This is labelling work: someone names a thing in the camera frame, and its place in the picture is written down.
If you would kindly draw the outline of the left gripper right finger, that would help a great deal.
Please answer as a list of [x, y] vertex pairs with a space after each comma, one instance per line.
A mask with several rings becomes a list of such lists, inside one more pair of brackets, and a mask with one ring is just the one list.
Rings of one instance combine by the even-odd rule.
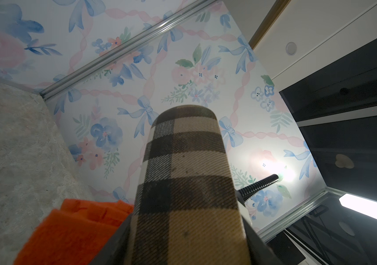
[[271, 249], [262, 242], [253, 228], [242, 217], [252, 265], [283, 265]]

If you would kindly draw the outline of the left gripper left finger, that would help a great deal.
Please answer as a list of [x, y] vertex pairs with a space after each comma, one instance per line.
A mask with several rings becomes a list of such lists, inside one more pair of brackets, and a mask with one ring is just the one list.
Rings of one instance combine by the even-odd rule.
[[89, 265], [123, 265], [131, 230], [130, 214]]

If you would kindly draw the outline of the orange microfiber cloth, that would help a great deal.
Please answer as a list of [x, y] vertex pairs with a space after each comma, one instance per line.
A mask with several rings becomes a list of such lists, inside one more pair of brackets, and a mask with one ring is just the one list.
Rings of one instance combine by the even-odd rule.
[[123, 201], [65, 199], [35, 229], [16, 265], [88, 265], [134, 211]]

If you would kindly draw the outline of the brown plaid eyeglass case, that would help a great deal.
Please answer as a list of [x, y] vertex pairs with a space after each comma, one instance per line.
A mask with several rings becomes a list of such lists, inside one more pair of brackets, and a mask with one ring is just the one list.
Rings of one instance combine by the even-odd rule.
[[210, 109], [184, 105], [155, 119], [124, 263], [251, 263], [221, 131]]

